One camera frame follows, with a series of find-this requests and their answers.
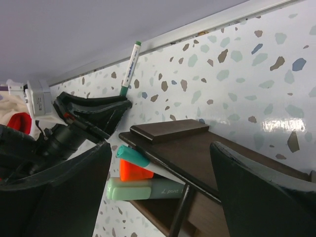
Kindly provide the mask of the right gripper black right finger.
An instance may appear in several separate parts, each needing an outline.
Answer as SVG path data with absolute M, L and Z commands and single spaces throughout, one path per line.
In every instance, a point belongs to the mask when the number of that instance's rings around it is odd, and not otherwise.
M 316 185 L 210 145 L 212 167 L 232 237 L 314 237 Z

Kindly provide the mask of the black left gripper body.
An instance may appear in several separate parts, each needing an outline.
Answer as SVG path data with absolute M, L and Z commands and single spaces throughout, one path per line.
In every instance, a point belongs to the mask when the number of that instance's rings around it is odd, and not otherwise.
M 95 144 L 109 139 L 101 129 L 74 121 L 45 129 L 36 140 L 5 125 L 0 126 L 0 184 L 7 185 L 66 161 L 85 140 Z

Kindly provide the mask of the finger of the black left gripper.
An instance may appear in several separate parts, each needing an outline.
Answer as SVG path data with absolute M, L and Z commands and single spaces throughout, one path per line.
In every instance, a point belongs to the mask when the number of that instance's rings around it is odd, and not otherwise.
M 125 96 L 82 98 L 62 92 L 53 106 L 59 117 L 90 135 L 112 135 L 132 107 Z

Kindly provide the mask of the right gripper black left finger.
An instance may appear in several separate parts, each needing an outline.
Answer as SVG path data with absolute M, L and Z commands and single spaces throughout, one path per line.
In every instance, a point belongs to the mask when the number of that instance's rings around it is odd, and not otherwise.
M 91 237 L 111 165 L 107 142 L 0 188 L 2 237 Z

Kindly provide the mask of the teal capped white marker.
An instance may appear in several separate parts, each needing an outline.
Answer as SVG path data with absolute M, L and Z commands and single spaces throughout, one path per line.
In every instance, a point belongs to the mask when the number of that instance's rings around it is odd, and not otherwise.
M 163 177 L 168 177 L 168 175 L 170 174 L 167 170 L 154 164 L 153 162 L 151 162 L 148 158 L 143 156 L 138 151 L 136 151 L 130 147 L 127 147 L 125 145 L 121 145 L 119 147 L 119 149 L 117 151 L 117 157 L 120 159 L 123 159 L 127 162 L 130 162 L 134 165 L 137 165 L 141 168 L 149 170 L 153 173 L 159 174 Z

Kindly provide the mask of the green capped white marker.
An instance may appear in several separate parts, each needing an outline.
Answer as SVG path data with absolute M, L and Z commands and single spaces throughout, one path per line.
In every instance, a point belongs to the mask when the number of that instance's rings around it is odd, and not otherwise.
M 128 67 L 127 67 L 127 70 L 126 70 L 126 74 L 125 74 L 125 77 L 124 77 L 124 79 L 122 81 L 122 84 L 121 84 L 121 89 L 120 89 L 120 93 L 119 93 L 121 96 L 126 96 L 127 95 L 127 91 L 129 89 L 130 81 L 132 79 L 132 76 L 133 76 L 133 73 L 134 73 L 134 70 L 135 70 L 135 66 L 137 64 L 137 60 L 138 60 L 138 57 L 139 57 L 141 44 L 142 43 L 140 41 L 137 41 L 134 44 L 134 47 L 133 47 L 133 50 L 132 50 L 132 53 L 131 53 L 131 56 L 130 56 L 130 60 L 128 62 Z

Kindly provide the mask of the orange highlighter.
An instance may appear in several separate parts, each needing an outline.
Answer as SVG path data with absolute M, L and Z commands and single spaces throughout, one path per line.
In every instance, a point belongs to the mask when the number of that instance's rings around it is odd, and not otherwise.
M 154 173 L 123 159 L 119 163 L 120 179 L 124 182 L 151 179 Z

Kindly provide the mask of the red cloth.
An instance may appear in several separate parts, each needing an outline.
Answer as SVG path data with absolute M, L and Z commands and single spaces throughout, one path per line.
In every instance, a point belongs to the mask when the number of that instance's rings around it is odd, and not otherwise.
M 29 135 L 32 119 L 28 113 L 16 113 L 10 118 L 7 126 Z

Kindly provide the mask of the beige cloth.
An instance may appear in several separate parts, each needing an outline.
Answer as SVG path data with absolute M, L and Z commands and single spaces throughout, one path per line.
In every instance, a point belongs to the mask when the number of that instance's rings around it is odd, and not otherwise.
M 0 123 L 2 125 L 8 124 L 10 118 L 16 113 L 28 113 L 27 106 L 25 102 L 19 97 L 14 95 L 9 95 L 7 91 L 0 92 Z M 30 136 L 34 139 L 38 139 L 40 135 L 40 129 L 52 128 L 55 123 L 47 121 L 39 121 L 39 126 L 36 126 L 35 120 L 32 119 L 32 127 L 30 131 Z

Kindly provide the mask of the light green highlighter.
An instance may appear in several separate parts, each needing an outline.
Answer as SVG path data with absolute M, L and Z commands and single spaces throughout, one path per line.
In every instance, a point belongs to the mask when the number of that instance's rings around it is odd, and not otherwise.
M 153 178 L 137 181 L 122 181 L 110 178 L 107 182 L 107 199 L 146 200 L 175 199 L 182 196 L 184 185 L 166 178 Z

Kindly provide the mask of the brown wooden desk organizer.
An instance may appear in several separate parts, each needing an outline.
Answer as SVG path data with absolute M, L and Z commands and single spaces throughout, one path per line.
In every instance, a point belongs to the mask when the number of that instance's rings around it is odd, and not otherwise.
M 119 138 L 181 181 L 181 200 L 135 201 L 168 237 L 192 226 L 197 236 L 231 237 L 212 167 L 210 145 L 220 142 L 233 151 L 283 174 L 313 182 L 316 133 L 290 119 L 246 120 L 245 126 L 209 126 L 187 119 L 130 126 Z

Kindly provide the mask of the aluminium back edge rail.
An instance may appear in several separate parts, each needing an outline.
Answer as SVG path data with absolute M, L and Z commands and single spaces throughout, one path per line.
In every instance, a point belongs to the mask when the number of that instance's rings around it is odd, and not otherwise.
M 268 12 L 296 4 L 297 0 L 249 0 L 222 10 L 213 15 L 194 21 L 167 33 L 142 42 L 141 54 L 146 54 L 157 49 L 169 46 L 178 41 L 187 40 L 190 37 L 204 31 L 215 31 L 229 25 L 264 15 Z M 81 75 L 89 74 L 95 70 L 109 67 L 129 59 L 131 49 L 117 49 L 97 61 L 80 66 L 60 76 L 49 79 L 48 84 L 54 86 Z

